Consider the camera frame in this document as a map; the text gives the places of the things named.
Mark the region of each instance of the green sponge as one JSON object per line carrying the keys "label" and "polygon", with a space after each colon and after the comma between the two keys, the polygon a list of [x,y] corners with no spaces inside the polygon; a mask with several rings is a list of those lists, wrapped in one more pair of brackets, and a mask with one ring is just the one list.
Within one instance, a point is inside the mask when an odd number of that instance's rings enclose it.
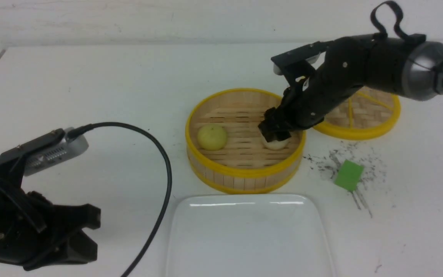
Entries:
{"label": "green sponge", "polygon": [[363,166],[346,160],[338,172],[338,176],[334,184],[346,189],[347,191],[355,191],[356,185],[360,181],[363,172]]}

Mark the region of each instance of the bamboo steamer lid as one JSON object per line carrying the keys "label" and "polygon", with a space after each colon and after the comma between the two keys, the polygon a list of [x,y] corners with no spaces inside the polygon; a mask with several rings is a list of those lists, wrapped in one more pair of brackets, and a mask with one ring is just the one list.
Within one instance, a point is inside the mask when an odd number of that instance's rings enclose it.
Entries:
{"label": "bamboo steamer lid", "polygon": [[345,140],[369,140],[389,132],[399,119],[396,95],[363,87],[326,115],[314,128]]}
{"label": "bamboo steamer lid", "polygon": [[[187,154],[194,173],[207,185],[231,194],[267,193],[288,182],[302,159],[305,132],[294,132],[281,150],[266,149],[257,125],[281,97],[258,89],[216,93],[200,102],[186,123]],[[199,128],[220,124],[228,133],[223,149],[207,151],[197,142]]]}

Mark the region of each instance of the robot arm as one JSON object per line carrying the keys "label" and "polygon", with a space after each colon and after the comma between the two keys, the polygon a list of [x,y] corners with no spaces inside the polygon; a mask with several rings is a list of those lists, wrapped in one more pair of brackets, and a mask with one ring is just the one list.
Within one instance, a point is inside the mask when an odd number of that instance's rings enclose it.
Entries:
{"label": "robot arm", "polygon": [[[389,5],[396,14],[394,30],[400,38],[388,38],[377,21],[375,11],[381,5]],[[380,33],[315,42],[271,58],[275,73],[285,76],[290,86],[281,104],[267,110],[259,125],[268,142],[319,124],[363,86],[414,100],[443,94],[443,44],[427,42],[425,35],[406,35],[399,27],[399,5],[381,5],[371,13]],[[311,64],[323,52],[324,63],[314,69]]]}

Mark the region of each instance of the white tray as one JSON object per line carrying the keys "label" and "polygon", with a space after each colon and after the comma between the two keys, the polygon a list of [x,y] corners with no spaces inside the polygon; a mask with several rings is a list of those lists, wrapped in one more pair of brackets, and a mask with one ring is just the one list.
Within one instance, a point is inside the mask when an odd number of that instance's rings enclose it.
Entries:
{"label": "white tray", "polygon": [[177,207],[167,277],[334,277],[315,205],[299,195],[192,197]]}

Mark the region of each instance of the tabletop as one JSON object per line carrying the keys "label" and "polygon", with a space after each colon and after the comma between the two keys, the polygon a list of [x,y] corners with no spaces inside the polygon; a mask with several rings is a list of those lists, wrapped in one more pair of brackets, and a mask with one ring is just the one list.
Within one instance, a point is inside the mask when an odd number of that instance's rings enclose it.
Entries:
{"label": "tabletop", "polygon": [[[270,57],[298,43],[10,48],[0,60],[0,153],[55,128],[102,121],[151,132],[173,169],[167,215],[132,276],[163,276],[170,222],[180,200],[221,194],[191,171],[184,126],[192,108],[221,90],[255,87],[279,95],[287,86]],[[304,158],[275,193],[310,198],[318,208],[338,276],[443,275],[443,97],[401,99],[401,117],[383,137],[350,142],[307,131]],[[146,138],[116,129],[86,134],[83,155],[23,179],[25,191],[55,204],[90,203],[102,227],[86,230],[98,261],[0,276],[118,276],[143,246],[165,194],[160,153]],[[364,165],[351,194],[333,184],[340,162]]]}

